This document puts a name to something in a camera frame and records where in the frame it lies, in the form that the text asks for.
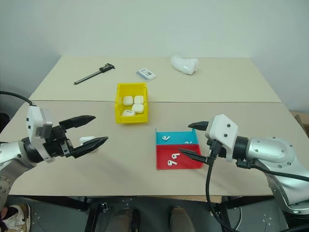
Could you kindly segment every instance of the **beige tabletop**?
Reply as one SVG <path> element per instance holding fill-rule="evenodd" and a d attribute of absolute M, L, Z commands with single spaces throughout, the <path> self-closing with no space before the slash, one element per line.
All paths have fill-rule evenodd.
<path fill-rule="evenodd" d="M 82 136 L 109 136 L 95 153 L 78 159 L 57 157 L 17 179 L 11 194 L 113 196 L 113 195 L 204 195 L 207 166 L 198 170 L 157 170 L 155 129 L 189 130 L 187 125 L 226 114 L 248 137 L 278 136 L 292 143 L 299 160 L 309 168 L 308 137 L 282 103 L 149 103 L 149 123 L 116 124 L 113 102 L 35 101 L 51 111 L 54 125 L 61 120 L 94 115 L 89 124 L 68 130 L 74 146 Z M 24 104 L 0 134 L 0 141 L 27 137 Z M 208 153 L 206 139 L 198 133 L 202 154 Z M 271 194 L 264 175 L 257 170 L 237 168 L 218 158 L 211 179 L 211 195 Z"/>
<path fill-rule="evenodd" d="M 78 84 L 105 63 L 116 69 Z M 149 102 L 280 102 L 250 58 L 199 58 L 199 69 L 186 75 L 169 58 L 63 56 L 32 100 L 114 101 L 118 83 L 142 82 L 136 71 L 147 68 L 156 79 L 147 83 Z"/>

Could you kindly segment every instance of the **floor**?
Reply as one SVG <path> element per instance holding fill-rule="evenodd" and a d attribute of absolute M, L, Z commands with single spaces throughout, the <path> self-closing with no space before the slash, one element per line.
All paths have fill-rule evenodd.
<path fill-rule="evenodd" d="M 218 222 L 209 214 L 204 202 L 162 199 L 154 197 L 95 198 L 107 202 L 110 208 L 99 216 L 97 232 L 103 232 L 109 218 L 126 207 L 140 212 L 141 232 L 168 232 L 168 213 L 174 206 L 181 206 L 192 220 L 196 232 L 220 232 Z M 31 206 L 31 232 L 83 232 L 88 214 L 61 206 L 9 196 L 8 205 L 28 203 Z M 239 222 L 240 209 L 228 211 L 232 227 Z M 286 229 L 284 217 L 274 200 L 242 207 L 241 232 L 278 232 Z"/>

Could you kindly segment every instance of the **white object in gripper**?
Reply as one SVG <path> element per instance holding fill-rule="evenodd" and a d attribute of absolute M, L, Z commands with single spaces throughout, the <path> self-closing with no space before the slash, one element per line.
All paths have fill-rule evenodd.
<path fill-rule="evenodd" d="M 180 153 L 172 154 L 173 159 L 177 159 L 177 156 L 180 156 Z"/>
<path fill-rule="evenodd" d="M 174 161 L 171 161 L 171 160 L 168 161 L 168 166 L 172 166 L 173 164 L 174 164 L 174 165 L 177 165 L 177 163 L 174 162 Z"/>
<path fill-rule="evenodd" d="M 92 139 L 95 139 L 95 136 L 81 137 L 81 138 L 79 139 L 79 142 L 81 143 L 81 146 L 82 146 L 85 142 L 88 142 L 88 141 L 90 141 L 90 140 L 92 140 Z"/>
<path fill-rule="evenodd" d="M 166 137 L 166 136 L 162 136 L 162 139 L 163 139 L 164 141 L 169 140 L 169 138 L 170 138 L 170 136 L 168 136 L 168 137 Z"/>

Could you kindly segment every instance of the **small box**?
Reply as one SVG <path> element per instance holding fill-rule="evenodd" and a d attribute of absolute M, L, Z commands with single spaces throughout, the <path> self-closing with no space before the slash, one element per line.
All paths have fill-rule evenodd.
<path fill-rule="evenodd" d="M 151 81 L 156 77 L 152 71 L 145 68 L 138 70 L 136 74 L 139 75 L 144 81 Z"/>
<path fill-rule="evenodd" d="M 132 106 L 123 105 L 125 96 L 143 96 L 144 113 L 135 116 L 121 116 L 124 110 L 131 110 Z M 115 100 L 116 123 L 143 123 L 148 122 L 148 102 L 146 83 L 119 83 L 117 86 L 117 96 Z"/>
<path fill-rule="evenodd" d="M 132 110 L 124 110 L 121 116 L 135 116 L 135 112 Z"/>
<path fill-rule="evenodd" d="M 138 114 L 142 114 L 142 113 L 144 113 L 144 105 L 134 104 L 132 106 L 132 111 L 134 111 L 135 113 L 138 113 Z"/>
<path fill-rule="evenodd" d="M 144 97 L 142 95 L 135 96 L 134 104 L 144 104 Z"/>
<path fill-rule="evenodd" d="M 123 104 L 125 106 L 133 105 L 133 97 L 132 96 L 124 96 Z"/>

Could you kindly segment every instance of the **silver robot arm segment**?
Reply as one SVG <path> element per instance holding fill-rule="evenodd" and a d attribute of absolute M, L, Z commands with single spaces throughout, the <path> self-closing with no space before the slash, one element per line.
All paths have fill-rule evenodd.
<path fill-rule="evenodd" d="M 0 209 L 4 207 L 14 181 L 35 166 L 22 141 L 0 144 Z"/>
<path fill-rule="evenodd" d="M 250 139 L 246 160 L 270 171 L 309 177 L 309 171 L 298 161 L 293 145 L 281 138 Z M 265 175 L 268 186 L 283 211 L 290 214 L 309 214 L 309 182 Z"/>

